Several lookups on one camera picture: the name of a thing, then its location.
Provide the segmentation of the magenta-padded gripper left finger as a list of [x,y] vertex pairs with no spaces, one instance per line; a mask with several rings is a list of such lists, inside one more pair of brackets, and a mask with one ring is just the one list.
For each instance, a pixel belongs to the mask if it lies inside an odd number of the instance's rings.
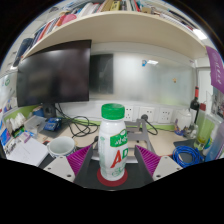
[[67,157],[57,157],[44,170],[81,186],[85,182],[92,155],[93,147],[89,145]]

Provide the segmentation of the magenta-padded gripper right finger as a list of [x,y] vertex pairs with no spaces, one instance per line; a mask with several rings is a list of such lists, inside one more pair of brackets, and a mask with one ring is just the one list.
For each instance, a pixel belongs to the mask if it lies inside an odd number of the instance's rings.
[[160,180],[182,169],[169,156],[158,156],[138,145],[135,146],[134,155],[138,161],[145,184]]

